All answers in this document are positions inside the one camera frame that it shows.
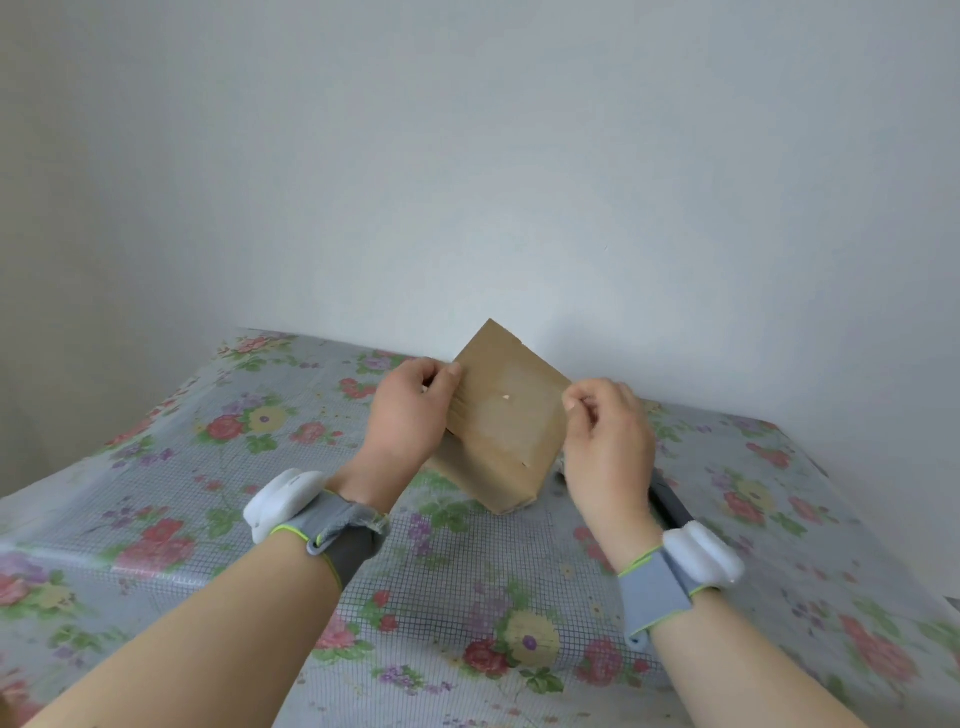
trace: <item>wrist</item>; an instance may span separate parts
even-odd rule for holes
[[[419,469],[409,458],[362,447],[327,481],[326,489],[344,500],[369,505],[386,514]]]
[[[590,530],[616,573],[663,545],[663,529],[649,513],[611,519]]]

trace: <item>left hand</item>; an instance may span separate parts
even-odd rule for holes
[[[386,375],[373,397],[363,447],[327,487],[381,513],[390,511],[440,445],[462,371],[456,362],[422,358],[405,361]]]

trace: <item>black object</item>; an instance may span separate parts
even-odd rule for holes
[[[650,479],[648,499],[654,514],[666,529],[683,528],[694,520],[677,494],[666,484],[663,473],[659,469],[654,469],[653,477]]]

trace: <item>yellow flower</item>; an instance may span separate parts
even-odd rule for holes
[[[505,634],[514,659],[529,667],[550,667],[560,654],[560,635],[549,619],[533,612],[516,612]]]
[[[757,480],[735,480],[733,486],[737,493],[764,513],[772,513],[777,510],[774,497],[770,495],[770,491],[763,483]]]
[[[282,407],[257,407],[250,413],[250,429],[253,432],[273,432],[283,427],[287,413]]]
[[[66,587],[47,584],[37,590],[36,606],[40,609],[60,609],[67,611],[73,608],[75,597]]]

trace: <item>cardboard box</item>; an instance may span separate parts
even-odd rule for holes
[[[429,463],[496,514],[533,502],[564,446],[570,381],[490,319],[460,352],[463,379]]]

